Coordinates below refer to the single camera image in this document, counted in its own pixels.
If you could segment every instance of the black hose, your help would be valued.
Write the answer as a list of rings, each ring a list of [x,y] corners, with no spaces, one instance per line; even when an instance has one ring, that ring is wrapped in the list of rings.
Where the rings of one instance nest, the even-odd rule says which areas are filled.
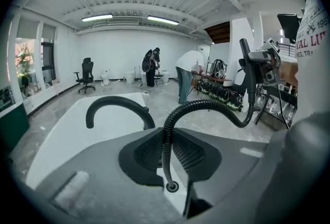
[[[143,120],[146,129],[155,128],[155,123],[151,115],[146,111],[144,107],[135,101],[119,97],[119,96],[107,96],[103,98],[99,98],[89,106],[86,113],[86,127],[93,128],[94,127],[94,116],[97,110],[106,105],[117,105],[124,108],[127,108],[136,114]]]
[[[249,104],[249,110],[244,121],[240,121],[238,117],[224,104],[221,104],[214,100],[195,100],[187,102],[177,107],[168,116],[164,123],[164,138],[163,138],[163,153],[162,153],[162,165],[164,175],[169,184],[170,189],[175,187],[173,183],[170,161],[171,161],[171,149],[173,144],[173,128],[176,122],[186,115],[187,113],[198,111],[198,110],[214,110],[225,115],[234,125],[239,128],[244,128],[249,124],[253,114],[253,104]]]

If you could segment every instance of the white shirt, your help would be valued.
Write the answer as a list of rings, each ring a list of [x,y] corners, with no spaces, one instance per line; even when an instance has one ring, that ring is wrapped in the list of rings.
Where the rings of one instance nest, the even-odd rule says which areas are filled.
[[[192,50],[186,52],[182,57],[180,57],[176,61],[175,66],[186,71],[197,71],[197,69],[195,69],[197,66],[204,66],[204,57],[200,52]]]
[[[296,39],[298,109],[293,123],[330,110],[330,19],[320,0],[307,0]]]

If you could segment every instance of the fluorescent light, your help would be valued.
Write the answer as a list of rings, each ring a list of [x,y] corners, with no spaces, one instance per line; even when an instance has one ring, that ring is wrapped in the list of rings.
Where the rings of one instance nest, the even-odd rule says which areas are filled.
[[[155,16],[148,16],[148,20],[153,20],[153,21],[158,21],[158,22],[163,22],[163,23],[168,23],[168,24],[174,24],[174,25],[178,25],[179,22],[176,21],[171,21],[171,20],[167,20],[164,18],[160,18],[160,17],[155,17]]]
[[[110,19],[110,18],[112,18],[112,14],[102,14],[102,15],[96,15],[96,16],[91,16],[91,17],[87,17],[87,18],[82,18],[81,20],[83,22],[89,22],[89,21]]]

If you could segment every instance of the white wall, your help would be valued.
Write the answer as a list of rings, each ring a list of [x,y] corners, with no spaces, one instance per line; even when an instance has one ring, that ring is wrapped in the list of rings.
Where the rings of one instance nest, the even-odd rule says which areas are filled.
[[[11,10],[10,14],[15,15],[15,27],[12,27],[10,37],[9,37],[9,53],[8,55],[8,64],[10,71],[10,84],[13,90],[13,95],[15,97],[16,103],[20,103],[23,101],[22,95],[19,91],[18,79],[15,73],[15,56],[14,56],[14,47],[15,47],[15,39],[17,36],[17,25],[20,17],[30,19],[33,21],[38,21],[40,24],[46,23],[50,26],[56,27],[55,31],[55,41],[54,41],[54,58],[55,58],[55,71],[56,77],[59,79],[60,83],[58,85],[52,86],[50,88],[44,88],[42,91],[29,97],[24,100],[24,107],[29,114],[31,111],[36,109],[38,106],[43,104],[45,101],[49,100],[56,94],[62,92],[63,90],[73,86],[76,84],[76,78],[74,75],[74,71],[79,69],[79,65],[81,68],[81,61],[79,56],[79,47],[78,47],[78,37],[74,34],[72,28],[65,26],[61,23],[58,23],[52,19],[49,19],[45,16],[39,15],[37,13],[23,10]],[[35,56],[35,65],[36,61],[40,61],[40,56]]]
[[[91,58],[96,80],[108,69],[111,69],[110,79],[123,78],[126,72],[141,66],[145,53],[156,47],[160,49],[160,69],[169,71],[170,77],[176,77],[176,60],[190,50],[197,50],[197,45],[196,41],[187,38],[145,31],[95,32],[79,37],[80,61]]]
[[[210,62],[213,63],[215,59],[221,59],[228,64],[230,43],[214,44],[210,48]]]
[[[243,58],[239,41],[245,38],[251,51],[254,49],[254,37],[247,18],[232,20],[230,22],[230,43],[228,55],[228,67],[226,78],[232,81],[224,82],[224,86],[231,86],[236,78],[237,70],[240,69],[238,60]]]

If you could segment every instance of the concrete floor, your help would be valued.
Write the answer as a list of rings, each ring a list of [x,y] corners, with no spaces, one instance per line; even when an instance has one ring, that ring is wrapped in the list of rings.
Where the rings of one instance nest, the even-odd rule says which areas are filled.
[[[170,80],[168,83],[160,84],[154,88],[148,88],[145,85],[139,88],[140,84],[141,81],[136,81],[134,84],[127,84],[121,81],[102,87],[97,82],[95,83],[96,91],[89,89],[87,94],[78,94],[79,87],[74,87],[41,108],[30,118],[29,130],[10,154],[13,160],[13,170],[18,178],[25,182],[32,161],[46,136],[65,112],[82,97],[141,92],[156,127],[162,127],[169,113],[179,106],[177,82]],[[197,92],[193,91],[188,97],[189,101],[197,99],[209,99],[209,96],[202,93],[197,95]],[[237,115],[243,120],[246,113],[237,112]],[[250,122],[245,128],[239,129],[220,113],[207,110],[187,114],[177,122],[176,127],[188,128],[231,139],[265,143],[269,141],[274,132],[272,127],[262,121],[258,125]]]

